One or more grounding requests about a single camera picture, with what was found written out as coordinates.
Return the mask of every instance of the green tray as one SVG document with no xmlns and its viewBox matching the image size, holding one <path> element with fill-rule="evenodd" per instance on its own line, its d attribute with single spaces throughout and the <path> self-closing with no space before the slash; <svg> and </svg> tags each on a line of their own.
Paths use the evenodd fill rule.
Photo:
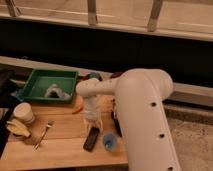
<svg viewBox="0 0 213 171">
<path fill-rule="evenodd" d="M 77 77 L 77 71 L 33 70 L 25 84 L 21 98 L 24 101 L 69 103 L 75 91 Z M 46 90 L 52 84 L 57 84 L 63 92 L 70 95 L 70 98 L 64 100 L 44 97 Z"/>
</svg>

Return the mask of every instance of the black phone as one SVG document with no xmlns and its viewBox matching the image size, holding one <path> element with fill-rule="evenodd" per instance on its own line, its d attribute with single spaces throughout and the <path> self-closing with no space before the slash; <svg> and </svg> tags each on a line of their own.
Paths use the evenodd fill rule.
<svg viewBox="0 0 213 171">
<path fill-rule="evenodd" d="M 84 142 L 84 145 L 83 145 L 83 148 L 86 151 L 89 151 L 89 152 L 92 151 L 92 149 L 95 146 L 95 143 L 96 143 L 96 140 L 97 140 L 99 133 L 100 133 L 100 130 L 98 128 L 92 127 L 90 129 L 89 135 L 88 135 L 88 137 L 87 137 L 87 139 L 86 139 L 86 141 Z"/>
</svg>

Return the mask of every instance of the metal fork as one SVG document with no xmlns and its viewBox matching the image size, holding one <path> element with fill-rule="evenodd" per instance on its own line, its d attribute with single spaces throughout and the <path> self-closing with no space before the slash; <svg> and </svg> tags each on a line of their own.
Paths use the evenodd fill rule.
<svg viewBox="0 0 213 171">
<path fill-rule="evenodd" d="M 46 124 L 45 129 L 44 129 L 44 131 L 43 131 L 41 137 L 39 138 L 38 142 L 37 142 L 36 145 L 34 146 L 34 149 L 35 149 L 35 150 L 40 146 L 41 141 L 43 140 L 43 138 L 45 137 L 47 131 L 52 127 L 53 124 L 54 124 L 53 121 L 48 121 L 48 123 Z"/>
</svg>

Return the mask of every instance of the black wall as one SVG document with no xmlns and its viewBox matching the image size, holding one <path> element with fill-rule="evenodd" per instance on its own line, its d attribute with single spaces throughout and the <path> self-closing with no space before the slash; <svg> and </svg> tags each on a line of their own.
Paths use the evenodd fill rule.
<svg viewBox="0 0 213 171">
<path fill-rule="evenodd" d="M 213 87 L 213 42 L 0 19 L 0 55 L 103 71 L 162 68 Z"/>
</svg>

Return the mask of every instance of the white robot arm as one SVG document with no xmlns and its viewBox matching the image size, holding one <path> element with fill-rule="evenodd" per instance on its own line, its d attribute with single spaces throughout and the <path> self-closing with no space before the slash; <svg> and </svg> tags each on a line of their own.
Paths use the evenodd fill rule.
<svg viewBox="0 0 213 171">
<path fill-rule="evenodd" d="M 162 100 L 173 91 L 170 76 L 158 69 L 133 69 L 120 78 L 77 85 L 85 118 L 100 117 L 97 94 L 114 94 L 131 171 L 180 171 Z"/>
</svg>

